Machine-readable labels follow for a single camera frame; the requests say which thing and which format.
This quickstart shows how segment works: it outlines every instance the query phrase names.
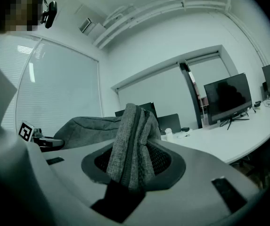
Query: zipper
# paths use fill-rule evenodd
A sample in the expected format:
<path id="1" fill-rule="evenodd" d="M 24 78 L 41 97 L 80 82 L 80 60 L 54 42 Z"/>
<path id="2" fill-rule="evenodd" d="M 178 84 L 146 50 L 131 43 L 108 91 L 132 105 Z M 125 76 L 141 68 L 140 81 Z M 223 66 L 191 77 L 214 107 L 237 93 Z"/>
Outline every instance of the zipper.
<path id="1" fill-rule="evenodd" d="M 130 179 L 131 179 L 131 162 L 132 162 L 132 157 L 133 157 L 134 141 L 135 141 L 137 127 L 139 124 L 140 115 L 141 115 L 141 108 L 137 105 L 134 123 L 131 129 L 131 135 L 129 138 L 129 143 L 128 143 L 128 147 L 126 151 L 124 168 L 123 168 L 122 176 L 120 178 L 120 184 L 126 187 L 129 186 Z"/>

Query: black mesh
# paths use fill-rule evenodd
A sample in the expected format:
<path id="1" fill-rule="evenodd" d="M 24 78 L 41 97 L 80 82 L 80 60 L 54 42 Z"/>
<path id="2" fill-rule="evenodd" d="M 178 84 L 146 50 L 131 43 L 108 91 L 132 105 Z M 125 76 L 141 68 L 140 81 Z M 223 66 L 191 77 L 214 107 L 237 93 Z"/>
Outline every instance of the black mesh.
<path id="1" fill-rule="evenodd" d="M 147 144 L 147 149 L 153 164 L 155 175 L 165 171 L 172 162 L 170 155 L 150 144 Z"/>
<path id="2" fill-rule="evenodd" d="M 100 155 L 99 157 L 96 157 L 94 160 L 96 167 L 101 169 L 103 172 L 106 172 L 108 162 L 110 161 L 112 149 L 113 148 L 111 147 L 106 152 L 104 152 L 102 155 Z"/>

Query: desk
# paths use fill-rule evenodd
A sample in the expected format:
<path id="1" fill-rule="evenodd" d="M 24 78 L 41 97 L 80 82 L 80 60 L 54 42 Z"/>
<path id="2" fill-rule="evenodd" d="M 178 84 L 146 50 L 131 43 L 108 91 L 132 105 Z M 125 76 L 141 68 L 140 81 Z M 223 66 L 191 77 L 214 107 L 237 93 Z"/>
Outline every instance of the desk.
<path id="1" fill-rule="evenodd" d="M 178 139 L 175 136 L 174 143 L 207 152 L 225 163 L 232 163 L 270 138 L 270 108 L 262 103 L 260 110 L 254 113 L 250 109 L 248 114 L 249 121 L 234 121 L 229 130 L 228 124 L 224 127 L 212 125 L 192 131 L 189 137 Z"/>

